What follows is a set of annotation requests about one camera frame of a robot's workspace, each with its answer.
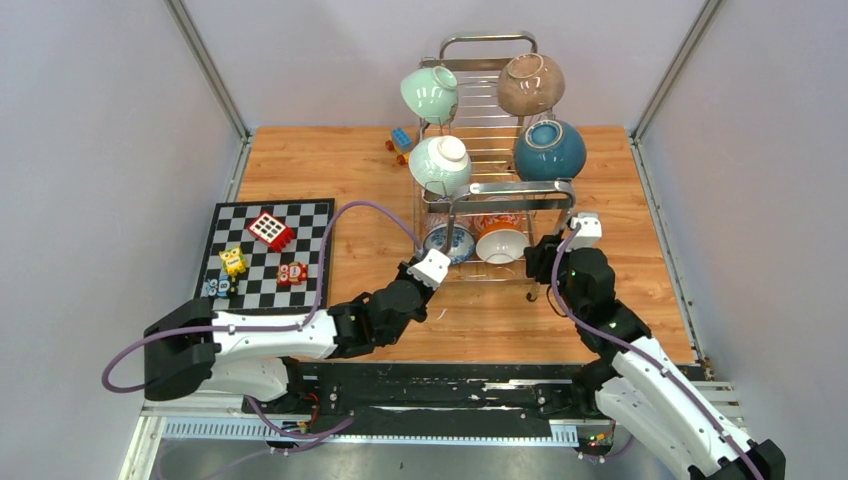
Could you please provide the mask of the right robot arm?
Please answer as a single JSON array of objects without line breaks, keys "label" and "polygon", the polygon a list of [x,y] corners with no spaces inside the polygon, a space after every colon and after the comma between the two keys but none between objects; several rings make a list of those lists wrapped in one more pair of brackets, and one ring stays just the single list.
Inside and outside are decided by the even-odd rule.
[{"label": "right robot arm", "polygon": [[584,417],[623,426],[678,479],[783,479],[786,456],[722,414],[616,296],[615,272],[577,235],[547,235],[524,250],[526,274],[547,285],[597,360],[574,375],[571,403]]}]

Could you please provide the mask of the large ribbed celadon bowl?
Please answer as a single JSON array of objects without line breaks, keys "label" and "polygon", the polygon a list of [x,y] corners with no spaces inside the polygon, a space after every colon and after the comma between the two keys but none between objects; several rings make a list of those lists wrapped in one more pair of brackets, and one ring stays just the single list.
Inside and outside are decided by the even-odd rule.
[{"label": "large ribbed celadon bowl", "polygon": [[471,159],[465,144],[456,136],[422,140],[411,151],[408,166],[414,180],[438,196],[451,196],[471,182]]}]

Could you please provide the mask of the small celadon green bowl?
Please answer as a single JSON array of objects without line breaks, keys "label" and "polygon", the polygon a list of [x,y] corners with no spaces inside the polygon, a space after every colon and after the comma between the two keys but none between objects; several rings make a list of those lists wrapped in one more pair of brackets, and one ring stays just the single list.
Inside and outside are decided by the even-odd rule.
[{"label": "small celadon green bowl", "polygon": [[421,120],[434,125],[452,122],[458,109],[458,79],[444,66],[420,68],[400,82],[400,93],[408,108]]}]

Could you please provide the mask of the teal glazed bowl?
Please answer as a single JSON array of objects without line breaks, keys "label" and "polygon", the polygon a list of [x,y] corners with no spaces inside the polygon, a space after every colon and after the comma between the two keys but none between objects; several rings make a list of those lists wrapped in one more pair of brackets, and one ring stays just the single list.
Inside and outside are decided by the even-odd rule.
[{"label": "teal glazed bowl", "polygon": [[557,119],[530,125],[513,149],[515,169],[522,181],[573,179],[583,170],[587,155],[579,131]]}]

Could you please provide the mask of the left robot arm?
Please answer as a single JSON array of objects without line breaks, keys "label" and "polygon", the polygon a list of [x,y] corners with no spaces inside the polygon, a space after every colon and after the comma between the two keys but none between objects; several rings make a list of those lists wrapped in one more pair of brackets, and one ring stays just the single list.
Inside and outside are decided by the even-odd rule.
[{"label": "left robot arm", "polygon": [[426,319],[437,289],[419,265],[402,262],[386,287],[313,317],[215,311],[210,300],[191,299],[144,332],[144,396],[170,401],[208,390],[296,412],[307,389],[286,358],[354,358],[393,345],[411,321]]}]

